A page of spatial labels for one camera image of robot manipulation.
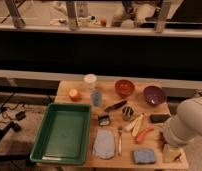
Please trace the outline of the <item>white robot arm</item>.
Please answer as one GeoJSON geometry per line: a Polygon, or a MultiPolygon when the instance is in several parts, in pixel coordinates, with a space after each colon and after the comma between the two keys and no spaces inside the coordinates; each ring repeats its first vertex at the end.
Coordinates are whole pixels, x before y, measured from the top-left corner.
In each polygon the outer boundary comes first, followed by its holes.
{"type": "Polygon", "coordinates": [[[173,147],[183,147],[197,135],[202,137],[202,97],[181,102],[177,113],[163,123],[163,136],[173,147]]]}

